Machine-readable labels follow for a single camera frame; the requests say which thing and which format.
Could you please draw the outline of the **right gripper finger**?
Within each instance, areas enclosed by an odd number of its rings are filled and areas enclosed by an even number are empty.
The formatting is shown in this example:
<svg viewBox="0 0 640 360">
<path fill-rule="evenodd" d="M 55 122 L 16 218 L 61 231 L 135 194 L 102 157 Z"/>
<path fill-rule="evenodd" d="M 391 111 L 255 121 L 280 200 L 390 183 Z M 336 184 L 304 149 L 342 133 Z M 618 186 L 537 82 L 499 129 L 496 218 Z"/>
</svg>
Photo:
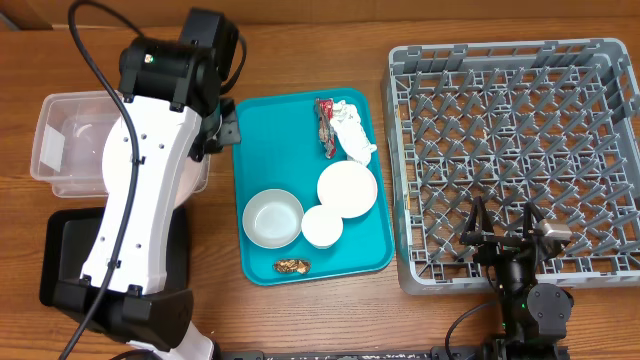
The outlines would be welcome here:
<svg viewBox="0 0 640 360">
<path fill-rule="evenodd" d="M 524 205 L 522 220 L 522 234 L 524 239 L 535 240 L 537 237 L 543 235 L 543 232 L 537 225 L 544 220 L 544 217 L 533 202 L 527 202 Z"/>
<path fill-rule="evenodd" d="M 481 245 L 494 236 L 494 228 L 481 196 L 476 197 L 462 232 L 464 245 Z"/>
</svg>

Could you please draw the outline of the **large pink plate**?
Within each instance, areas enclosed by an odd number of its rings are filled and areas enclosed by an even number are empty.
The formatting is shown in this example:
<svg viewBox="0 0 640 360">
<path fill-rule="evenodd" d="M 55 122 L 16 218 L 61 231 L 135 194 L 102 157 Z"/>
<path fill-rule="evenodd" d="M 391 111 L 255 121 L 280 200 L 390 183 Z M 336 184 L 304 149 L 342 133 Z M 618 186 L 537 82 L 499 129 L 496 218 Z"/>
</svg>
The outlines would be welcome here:
<svg viewBox="0 0 640 360">
<path fill-rule="evenodd" d="M 111 126 L 101 161 L 105 193 L 108 195 L 111 195 L 118 186 L 123 188 L 124 193 L 127 193 L 131 175 L 131 165 L 124 163 L 126 156 L 131 157 L 131 144 L 129 141 L 125 141 L 128 136 L 124 120 L 120 117 Z M 200 192 L 206 187 L 208 170 L 208 155 L 201 162 L 196 162 L 188 156 L 185 157 L 180 180 L 176 182 L 175 208 L 182 205 L 193 193 Z"/>
</svg>

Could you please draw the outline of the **gold foil wrapper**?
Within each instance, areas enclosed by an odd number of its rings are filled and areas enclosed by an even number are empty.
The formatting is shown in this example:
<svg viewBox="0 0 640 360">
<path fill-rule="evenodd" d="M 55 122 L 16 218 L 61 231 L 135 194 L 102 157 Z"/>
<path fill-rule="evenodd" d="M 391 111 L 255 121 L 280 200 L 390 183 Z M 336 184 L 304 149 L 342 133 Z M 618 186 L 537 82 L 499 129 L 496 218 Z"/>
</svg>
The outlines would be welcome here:
<svg viewBox="0 0 640 360">
<path fill-rule="evenodd" d="M 273 268 L 280 274 L 307 274 L 311 269 L 311 262 L 303 259 L 282 259 L 276 261 Z"/>
</svg>

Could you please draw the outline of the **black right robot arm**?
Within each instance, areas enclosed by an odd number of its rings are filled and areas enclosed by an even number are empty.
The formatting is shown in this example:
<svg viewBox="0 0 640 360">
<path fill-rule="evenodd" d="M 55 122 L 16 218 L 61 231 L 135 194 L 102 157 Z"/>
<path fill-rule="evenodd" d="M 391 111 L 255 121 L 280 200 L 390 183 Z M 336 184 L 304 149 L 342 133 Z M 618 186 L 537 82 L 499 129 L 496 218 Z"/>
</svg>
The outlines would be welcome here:
<svg viewBox="0 0 640 360">
<path fill-rule="evenodd" d="M 555 258 L 569 245 L 568 225 L 544 218 L 528 202 L 522 232 L 500 235 L 493 227 L 482 198 L 473 200 L 460 243 L 476 248 L 473 262 L 491 269 L 491 286 L 498 294 L 508 345 L 551 346 L 567 334 L 573 297 L 557 285 L 536 278 L 538 266 Z"/>
</svg>

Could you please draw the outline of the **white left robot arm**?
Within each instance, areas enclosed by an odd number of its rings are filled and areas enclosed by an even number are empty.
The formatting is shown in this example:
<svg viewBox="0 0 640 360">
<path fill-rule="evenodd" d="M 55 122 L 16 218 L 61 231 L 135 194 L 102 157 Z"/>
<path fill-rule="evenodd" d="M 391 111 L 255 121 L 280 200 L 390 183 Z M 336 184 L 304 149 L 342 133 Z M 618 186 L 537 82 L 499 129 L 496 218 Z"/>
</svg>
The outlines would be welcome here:
<svg viewBox="0 0 640 360">
<path fill-rule="evenodd" d="M 185 163 L 241 140 L 229 92 L 246 54 L 224 14 L 199 8 L 177 40 L 138 34 L 122 51 L 119 83 L 107 87 L 120 116 L 103 152 L 100 228 L 78 278 L 54 288 L 54 306 L 79 331 L 126 343 L 132 355 L 220 357 L 193 324 L 192 291 L 166 286 L 167 247 Z"/>
</svg>

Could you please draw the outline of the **grey dish rack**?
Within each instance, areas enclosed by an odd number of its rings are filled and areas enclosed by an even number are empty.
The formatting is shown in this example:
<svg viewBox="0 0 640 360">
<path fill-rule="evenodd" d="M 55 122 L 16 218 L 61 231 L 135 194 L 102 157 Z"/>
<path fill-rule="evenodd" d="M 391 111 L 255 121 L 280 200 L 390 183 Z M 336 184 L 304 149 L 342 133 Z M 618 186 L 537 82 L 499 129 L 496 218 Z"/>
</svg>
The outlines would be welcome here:
<svg viewBox="0 0 640 360">
<path fill-rule="evenodd" d="M 398 46 L 382 95 L 406 293 L 488 289 L 459 241 L 475 198 L 501 235 L 521 231 L 527 203 L 569 226 L 540 281 L 638 284 L 639 87 L 621 41 Z"/>
</svg>

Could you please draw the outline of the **teal plastic tray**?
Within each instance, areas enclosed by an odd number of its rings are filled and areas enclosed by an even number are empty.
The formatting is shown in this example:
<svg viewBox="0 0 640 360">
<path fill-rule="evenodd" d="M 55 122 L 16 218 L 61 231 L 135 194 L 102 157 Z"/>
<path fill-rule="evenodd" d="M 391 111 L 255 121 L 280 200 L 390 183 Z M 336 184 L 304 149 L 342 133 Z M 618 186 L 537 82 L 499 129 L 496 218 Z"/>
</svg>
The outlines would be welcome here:
<svg viewBox="0 0 640 360">
<path fill-rule="evenodd" d="M 236 107 L 242 140 L 233 147 L 237 211 L 267 189 L 293 194 L 304 209 L 318 204 L 317 182 L 330 165 L 318 136 L 315 99 L 345 100 L 357 107 L 370 141 L 376 139 L 367 98 L 353 88 L 333 88 L 288 95 L 253 98 Z M 368 165 L 378 183 L 377 200 L 366 214 L 349 219 L 343 235 L 328 249 L 317 249 L 303 236 L 278 249 L 253 244 L 239 233 L 245 276 L 261 286 L 304 282 L 374 272 L 384 269 L 395 252 L 391 218 L 380 160 Z M 280 274 L 273 265 L 282 259 L 311 262 L 307 274 Z"/>
</svg>

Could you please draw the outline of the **red foil wrapper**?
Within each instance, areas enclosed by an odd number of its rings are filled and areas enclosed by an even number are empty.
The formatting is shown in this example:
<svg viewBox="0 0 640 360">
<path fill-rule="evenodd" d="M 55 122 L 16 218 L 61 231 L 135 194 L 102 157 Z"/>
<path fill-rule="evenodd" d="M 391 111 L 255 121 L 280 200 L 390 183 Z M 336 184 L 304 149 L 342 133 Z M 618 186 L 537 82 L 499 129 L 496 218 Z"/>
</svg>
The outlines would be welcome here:
<svg viewBox="0 0 640 360">
<path fill-rule="evenodd" d="M 325 149 L 325 157 L 332 159 L 336 154 L 335 131 L 331 126 L 334 101 L 329 99 L 315 99 L 315 113 L 318 117 L 318 136 Z"/>
</svg>

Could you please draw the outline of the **pink bowl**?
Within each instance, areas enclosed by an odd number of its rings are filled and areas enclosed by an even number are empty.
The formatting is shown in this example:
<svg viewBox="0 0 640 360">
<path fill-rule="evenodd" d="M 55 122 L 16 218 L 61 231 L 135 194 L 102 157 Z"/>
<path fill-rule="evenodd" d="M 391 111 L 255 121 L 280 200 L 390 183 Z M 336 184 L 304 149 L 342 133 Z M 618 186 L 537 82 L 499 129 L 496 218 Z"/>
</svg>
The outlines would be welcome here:
<svg viewBox="0 0 640 360">
<path fill-rule="evenodd" d="M 320 203 L 346 219 L 367 213 L 376 203 L 377 194 L 378 183 L 372 171 L 354 161 L 329 165 L 317 182 Z"/>
</svg>

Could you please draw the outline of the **pale green cup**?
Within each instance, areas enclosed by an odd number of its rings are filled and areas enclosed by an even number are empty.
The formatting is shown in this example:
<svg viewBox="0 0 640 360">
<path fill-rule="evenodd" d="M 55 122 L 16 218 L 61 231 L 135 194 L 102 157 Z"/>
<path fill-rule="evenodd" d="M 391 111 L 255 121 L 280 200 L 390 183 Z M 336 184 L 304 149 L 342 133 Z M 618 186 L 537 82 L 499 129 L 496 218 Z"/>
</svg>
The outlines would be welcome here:
<svg viewBox="0 0 640 360">
<path fill-rule="evenodd" d="M 343 220 L 325 205 L 310 208 L 301 221 L 301 231 L 306 240 L 315 248 L 327 249 L 341 237 Z"/>
</svg>

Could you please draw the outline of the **crumpled white napkin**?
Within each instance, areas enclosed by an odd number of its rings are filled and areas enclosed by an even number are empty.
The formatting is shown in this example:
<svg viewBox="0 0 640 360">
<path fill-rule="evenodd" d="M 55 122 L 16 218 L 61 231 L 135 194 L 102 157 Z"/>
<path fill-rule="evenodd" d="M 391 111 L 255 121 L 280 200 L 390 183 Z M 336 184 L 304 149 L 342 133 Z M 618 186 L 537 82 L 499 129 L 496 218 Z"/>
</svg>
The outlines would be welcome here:
<svg viewBox="0 0 640 360">
<path fill-rule="evenodd" d="M 367 137 L 357 107 L 345 100 L 334 102 L 330 125 L 347 157 L 367 166 L 377 151 L 377 145 Z"/>
</svg>

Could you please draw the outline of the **clear plastic bin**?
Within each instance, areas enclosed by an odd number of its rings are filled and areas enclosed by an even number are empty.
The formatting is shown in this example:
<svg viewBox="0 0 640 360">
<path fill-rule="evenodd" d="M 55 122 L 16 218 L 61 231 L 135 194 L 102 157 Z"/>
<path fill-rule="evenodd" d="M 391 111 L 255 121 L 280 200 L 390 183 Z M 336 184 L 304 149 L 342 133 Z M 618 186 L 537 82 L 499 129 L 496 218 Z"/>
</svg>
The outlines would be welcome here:
<svg viewBox="0 0 640 360">
<path fill-rule="evenodd" d="M 62 198 L 103 197 L 101 161 L 111 126 L 122 117 L 105 91 L 51 94 L 45 98 L 34 135 L 31 176 L 48 182 Z M 125 199 L 118 186 L 114 191 Z"/>
</svg>

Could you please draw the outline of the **grey bowl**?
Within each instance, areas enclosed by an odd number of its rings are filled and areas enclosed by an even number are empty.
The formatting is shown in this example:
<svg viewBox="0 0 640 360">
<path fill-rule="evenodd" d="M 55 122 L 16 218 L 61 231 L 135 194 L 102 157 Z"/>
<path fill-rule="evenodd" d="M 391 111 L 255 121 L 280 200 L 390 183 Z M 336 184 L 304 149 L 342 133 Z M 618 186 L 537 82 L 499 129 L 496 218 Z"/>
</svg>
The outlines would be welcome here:
<svg viewBox="0 0 640 360">
<path fill-rule="evenodd" d="M 303 207 L 293 194 L 267 189 L 253 196 L 245 206 L 242 228 L 249 240 L 261 248 L 283 248 L 301 233 L 303 215 Z"/>
</svg>

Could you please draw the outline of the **black tray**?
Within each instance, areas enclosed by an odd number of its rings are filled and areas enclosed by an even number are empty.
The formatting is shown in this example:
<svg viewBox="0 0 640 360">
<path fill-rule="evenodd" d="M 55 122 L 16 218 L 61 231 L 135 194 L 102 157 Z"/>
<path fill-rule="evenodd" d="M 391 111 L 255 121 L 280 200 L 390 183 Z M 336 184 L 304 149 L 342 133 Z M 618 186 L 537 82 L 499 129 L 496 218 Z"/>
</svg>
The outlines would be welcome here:
<svg viewBox="0 0 640 360">
<path fill-rule="evenodd" d="M 104 215 L 104 207 L 66 209 L 52 214 L 48 220 L 40 302 L 53 305 L 54 288 L 60 281 L 76 281 L 86 261 Z M 174 210 L 167 240 L 167 277 L 164 289 L 187 288 L 189 275 L 190 234 L 184 206 Z"/>
</svg>

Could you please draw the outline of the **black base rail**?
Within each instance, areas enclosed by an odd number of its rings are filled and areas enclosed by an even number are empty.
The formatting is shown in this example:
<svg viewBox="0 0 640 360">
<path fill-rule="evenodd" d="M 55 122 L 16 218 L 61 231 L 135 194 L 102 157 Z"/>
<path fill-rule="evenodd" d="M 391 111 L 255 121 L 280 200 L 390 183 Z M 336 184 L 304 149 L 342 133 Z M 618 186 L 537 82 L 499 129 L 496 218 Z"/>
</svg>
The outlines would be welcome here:
<svg viewBox="0 0 640 360">
<path fill-rule="evenodd" d="M 455 346 L 451 348 L 454 359 L 490 359 L 482 355 L 478 346 Z M 428 351 L 374 351 L 374 352 L 316 352 L 267 354 L 262 351 L 223 351 L 224 360 L 446 360 L 450 359 L 444 346 L 432 347 Z M 559 349 L 559 359 L 569 360 L 568 348 Z"/>
</svg>

